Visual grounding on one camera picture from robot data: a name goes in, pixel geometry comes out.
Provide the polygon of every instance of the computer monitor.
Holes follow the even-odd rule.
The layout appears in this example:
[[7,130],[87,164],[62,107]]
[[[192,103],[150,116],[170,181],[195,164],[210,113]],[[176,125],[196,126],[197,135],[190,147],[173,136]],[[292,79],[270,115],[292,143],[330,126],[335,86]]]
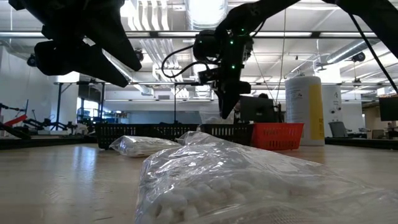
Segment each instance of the computer monitor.
[[381,121],[398,121],[398,97],[379,98]]
[[258,123],[275,123],[274,101],[251,96],[241,96],[241,120]]

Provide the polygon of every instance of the wooden table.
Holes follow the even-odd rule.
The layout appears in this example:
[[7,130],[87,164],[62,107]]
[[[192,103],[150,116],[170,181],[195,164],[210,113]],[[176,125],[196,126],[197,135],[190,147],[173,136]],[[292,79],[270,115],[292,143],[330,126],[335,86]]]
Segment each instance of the wooden table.
[[[398,152],[341,146],[281,152],[398,189]],[[133,223],[143,159],[94,144],[0,151],[2,223]]]

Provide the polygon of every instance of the plastic basket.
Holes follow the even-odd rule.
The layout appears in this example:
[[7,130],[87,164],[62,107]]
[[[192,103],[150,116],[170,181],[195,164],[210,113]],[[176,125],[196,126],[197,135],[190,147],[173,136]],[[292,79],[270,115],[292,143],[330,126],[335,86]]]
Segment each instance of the plastic basket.
[[214,137],[250,146],[253,132],[252,124],[203,124],[202,132]]
[[176,141],[187,131],[196,131],[198,124],[97,124],[98,147],[108,149],[121,136],[144,136]]
[[298,149],[303,127],[302,123],[254,124],[252,146],[270,151]]

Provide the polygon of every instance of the red basket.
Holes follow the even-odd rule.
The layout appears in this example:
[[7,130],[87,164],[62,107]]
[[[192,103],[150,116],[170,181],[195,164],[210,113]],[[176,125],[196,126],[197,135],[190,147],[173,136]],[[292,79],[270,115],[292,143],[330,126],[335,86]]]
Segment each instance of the red basket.
[[303,127],[302,123],[254,124],[252,146],[270,151],[298,149]]

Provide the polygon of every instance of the black basket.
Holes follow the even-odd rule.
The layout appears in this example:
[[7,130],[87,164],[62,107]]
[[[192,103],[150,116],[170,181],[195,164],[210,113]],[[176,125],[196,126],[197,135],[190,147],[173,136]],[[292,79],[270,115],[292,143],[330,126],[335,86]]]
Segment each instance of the black basket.
[[176,141],[187,131],[196,131],[197,124],[97,124],[95,132],[100,149],[109,145],[121,136],[144,136]]
[[252,124],[203,124],[202,132],[245,146],[251,145]]

